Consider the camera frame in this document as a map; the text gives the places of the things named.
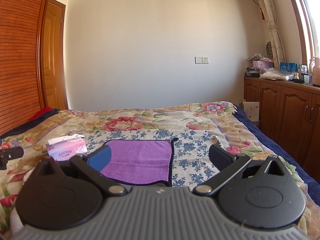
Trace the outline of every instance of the clear plastic bag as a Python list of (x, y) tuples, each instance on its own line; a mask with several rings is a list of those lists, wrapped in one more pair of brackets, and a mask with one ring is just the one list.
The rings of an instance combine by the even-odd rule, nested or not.
[(266, 69), (265, 73), (263, 73), (259, 78), (290, 81), (294, 78), (294, 72), (279, 72), (275, 68), (269, 68)]
[(256, 53), (256, 54), (253, 54), (251, 57), (247, 58), (248, 67), (253, 67), (252, 62), (256, 61), (256, 60), (265, 61), (265, 62), (273, 62), (273, 58), (267, 57), (267, 56), (263, 56), (262, 54)]

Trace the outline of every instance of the curtain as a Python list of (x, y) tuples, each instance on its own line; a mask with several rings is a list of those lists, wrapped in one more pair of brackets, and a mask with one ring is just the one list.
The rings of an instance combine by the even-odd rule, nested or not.
[(283, 44), (277, 27), (276, 11), (272, 0), (258, 0), (264, 17), (266, 19), (273, 53), (273, 62), (279, 69), (280, 62), (286, 62)]

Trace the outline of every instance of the window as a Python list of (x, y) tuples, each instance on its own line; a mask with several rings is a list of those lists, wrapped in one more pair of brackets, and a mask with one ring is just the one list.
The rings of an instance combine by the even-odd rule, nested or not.
[(319, 57), (320, 14), (319, 0), (291, 0), (297, 18), (300, 34), (302, 59), (308, 64), (313, 57)]

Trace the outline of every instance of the navy blue bed sheet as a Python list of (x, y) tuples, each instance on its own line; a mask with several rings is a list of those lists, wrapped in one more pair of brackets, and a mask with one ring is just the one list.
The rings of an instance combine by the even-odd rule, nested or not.
[(320, 205), (320, 184), (316, 182), (313, 178), (311, 178), (301, 167), (300, 165), (289, 155), (287, 154), (278, 144), (276, 144), (273, 140), (265, 136), (258, 127), (251, 122), (245, 112), (238, 106), (237, 111), (234, 113), (234, 116), (242, 122), (251, 133), (253, 133), (257, 139), (270, 150), (272, 150), (277, 155), (283, 157), (288, 163), (297, 167), (296, 171), (299, 176), (304, 180), (304, 182), (308, 185), (308, 194), (312, 198), (312, 200)]

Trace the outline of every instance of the kettle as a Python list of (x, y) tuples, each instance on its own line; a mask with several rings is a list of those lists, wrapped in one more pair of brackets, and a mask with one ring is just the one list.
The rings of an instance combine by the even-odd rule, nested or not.
[[(311, 64), (313, 61), (315, 61), (315, 65), (313, 68), (311, 68)], [(315, 87), (320, 87), (320, 58), (315, 57), (314, 60), (311, 60), (309, 67), (312, 74), (312, 84)]]

